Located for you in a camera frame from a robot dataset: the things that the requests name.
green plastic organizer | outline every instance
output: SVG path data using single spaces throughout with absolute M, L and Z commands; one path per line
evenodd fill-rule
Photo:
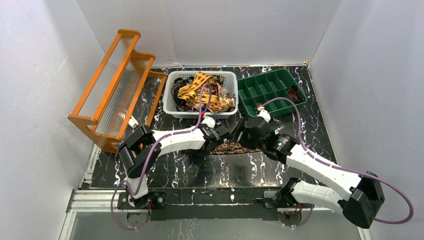
M 286 69 L 269 71 L 239 79 L 237 86 L 240 107 L 244 110 L 247 117 L 255 117 L 255 109 L 258 105 L 276 97 L 291 99 L 287 90 L 293 85 L 299 88 L 299 94 L 304 99 L 303 102 L 296 104 L 297 107 L 300 107 L 306 103 L 307 98 L 299 84 Z M 269 112 L 271 118 L 295 111 L 295 108 L 284 100 L 273 101 L 266 105 L 265 109 Z

purple cable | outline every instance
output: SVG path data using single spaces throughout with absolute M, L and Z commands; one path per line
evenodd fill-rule
M 206 108 L 204 109 L 204 111 L 202 111 L 202 94 L 203 94 L 203 91 L 205 90 L 205 87 L 209 87 L 209 101 L 207 101 L 207 104 L 206 104 Z M 169 137 L 169 136 L 172 136 L 172 135 L 179 135 L 179 134 L 188 134 L 188 133 L 191 133 L 191 132 L 193 132 L 194 130 L 196 130 L 198 127 L 199 127 L 199 125 L 200 125 L 200 123 L 201 123 L 201 119 L 202 119 L 202 114 L 205 114 L 206 113 L 206 111 L 208 110 L 208 107 L 209 107 L 209 104 L 211 103 L 211 93 L 212 92 L 212 87 L 211 87 L 211 85 L 209 84 L 209 83 L 205 83 L 202 87 L 201 87 L 201 89 L 200 89 L 200 95 L 199 95 L 199 116 L 198 116 L 198 118 L 197 118 L 197 123 L 196 123 L 196 125 L 192 128 L 192 129 L 189 129 L 189 130 L 184 130 L 184 131 L 178 131 L 178 132 L 174 132 L 174 133 L 168 133 L 168 134 L 165 134 L 165 135 L 163 135 L 162 137 L 160 137 L 154 144 L 153 144 L 153 146 L 152 146 L 152 148 L 150 149 L 150 151 L 148 152 L 148 155 L 147 155 L 147 157 L 146 157 L 146 160 L 145 160 L 145 162 L 144 162 L 144 166 L 143 166 L 143 169 L 142 169 L 142 171 L 141 171 L 141 175 L 140 175 L 140 180 L 138 181 L 138 185 L 137 185 L 137 189 L 135 190 L 135 192 L 133 192 L 133 190 L 131 189 L 131 187 L 128 185 L 127 187 L 128 187 L 128 190 L 129 190 L 129 192 L 131 193 L 131 195 L 137 195 L 138 193 L 139 193 L 139 191 L 140 191 L 140 188 L 141 188 L 141 186 L 142 186 L 142 183 L 143 183 L 143 176 L 145 175 L 145 173 L 146 173 L 146 169 L 147 169 L 147 166 L 148 166 L 148 164 L 149 164 L 149 161 L 150 161 L 150 158 L 152 157 L 152 154 L 153 154 L 153 151 L 155 150 L 155 148 L 156 148 L 156 146 L 163 140 L 163 139 L 165 139 L 165 138 L 167 138 L 167 137 Z M 125 230 L 137 230 L 137 229 L 140 229 L 140 228 L 142 228 L 142 227 L 144 227 L 148 222 L 146 222 L 146 223 L 143 223 L 141 226 L 139 226 L 139 227 L 134 227 L 134 228 L 132 228 L 132 227 L 127 227 L 127 226 L 124 226 L 124 225 L 122 225 L 119 221 L 118 221 L 118 219 L 117 219 L 117 217 L 115 216 L 115 213 L 114 213 L 114 199 L 115 199 L 115 195 L 117 194 L 117 192 L 118 192 L 118 189 L 119 189 L 119 187 L 124 183 L 124 182 L 126 182 L 125 180 L 122 180 L 117 186 L 116 186 L 116 188 L 115 188 L 115 191 L 113 192 L 113 195 L 112 195 L 112 199 L 111 199 L 111 201 L 110 201 L 110 212 L 112 213 L 112 218 L 113 218 L 113 220 L 115 220 L 115 222 L 116 222 L 116 224 L 118 224 L 118 226 L 120 226 L 121 228 L 123 228 L 123 229 L 125 229 Z
M 330 167 L 330 164 L 329 163 L 327 163 L 327 162 L 325 162 L 325 161 L 323 161 L 323 160 L 321 160 L 319 158 L 315 158 L 314 155 L 306 147 L 304 141 L 302 140 L 302 135 L 301 135 L 301 133 L 302 133 L 302 131 L 301 131 L 301 127 L 302 127 L 302 125 L 301 125 L 301 115 L 299 114 L 299 110 L 298 110 L 298 108 L 296 107 L 296 105 L 295 105 L 295 103 L 293 101 L 291 101 L 290 99 L 285 98 L 285 97 L 276 97 L 274 99 L 271 99 L 271 100 L 265 102 L 264 104 L 262 104 L 262 106 L 265 107 L 269 103 L 272 103 L 272 102 L 274 102 L 276 100 L 287 101 L 296 110 L 297 122 L 298 122 L 297 135 L 299 137 L 299 141 L 300 141 L 300 144 L 301 144 L 303 150 L 307 151 L 307 155 L 310 156 L 312 159 L 316 160 L 317 162 Z M 349 169 L 349 168 L 345 168 L 345 167 L 341 167 L 341 166 L 331 165 L 331 167 L 333 169 L 337 169 L 337 170 L 341 170 L 341 171 L 345 171 L 345 172 L 349 172 L 349 173 L 353 173 L 353 174 L 358 174 L 358 175 L 361 175 L 361 176 L 365 176 L 367 178 L 370 178 L 370 179 L 376 180 L 376 181 L 378 181 L 380 183 L 383 183 L 386 186 L 388 186 L 389 188 L 393 189 L 395 192 L 397 192 L 403 199 L 405 199 L 405 201 L 406 201 L 406 203 L 408 204 L 408 207 L 409 207 L 409 215 L 405 219 L 398 220 L 398 221 L 389 221 L 389 220 L 383 220 L 383 219 L 375 218 L 374 219 L 375 221 L 380 222 L 380 223 L 384 223 L 384 224 L 404 224 L 404 223 L 408 222 L 409 220 L 411 220 L 412 217 L 414 216 L 414 206 L 412 205 L 411 200 L 399 188 L 397 188 L 396 186 L 392 185 L 388 181 L 386 181 L 384 179 L 381 179 L 379 177 L 370 175 L 368 173 L 360 172 L 360 171 L 357 171 L 357 170 L 353 170 L 353 169 Z M 299 224 L 298 227 L 300 227 L 301 225 L 305 224 L 309 220 L 311 214 L 312 214 L 312 208 L 310 209 L 308 218 L 306 218 L 306 220 L 304 222 L 302 222 L 301 224 Z

